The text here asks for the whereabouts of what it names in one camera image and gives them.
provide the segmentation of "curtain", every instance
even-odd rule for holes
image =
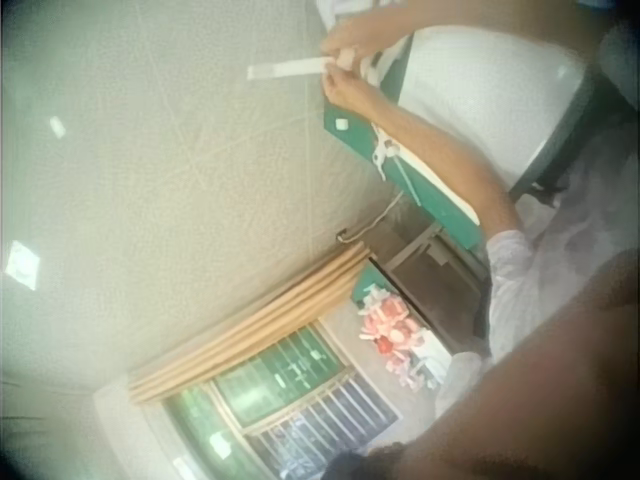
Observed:
[[[358,243],[313,268],[289,290],[206,344],[130,385],[134,403],[162,400],[256,355],[349,299],[370,251]]]

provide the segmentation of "hand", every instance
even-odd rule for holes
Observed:
[[[356,52],[354,65],[359,65],[363,58],[393,46],[412,33],[416,29],[417,16],[417,12],[405,5],[375,8],[336,25],[320,48],[334,57],[342,49],[353,48]]]
[[[378,89],[333,63],[327,64],[322,86],[332,104],[362,115],[368,120],[372,119],[375,107],[386,101]]]

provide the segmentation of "white shirt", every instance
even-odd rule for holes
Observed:
[[[637,38],[617,27],[603,41],[599,57],[603,71],[636,109],[637,47]],[[613,121],[585,146],[567,174],[568,188],[535,249],[520,231],[489,239],[492,358],[468,375],[462,357],[460,362],[453,357],[436,398],[436,417],[576,295],[603,263],[638,248],[638,178],[638,124]]]

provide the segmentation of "window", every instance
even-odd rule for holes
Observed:
[[[216,480],[306,480],[397,419],[314,327],[303,328],[166,406]]]

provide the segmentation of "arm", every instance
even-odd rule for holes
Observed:
[[[391,104],[377,89],[354,75],[328,66],[325,93],[334,104],[362,115],[424,161],[465,200],[480,219],[487,239],[519,229],[519,218],[504,186],[474,150],[424,120]]]
[[[355,48],[363,58],[425,27],[463,25],[555,43],[591,59],[611,21],[610,14],[576,0],[409,0],[346,20],[329,33],[322,49],[335,54]]]

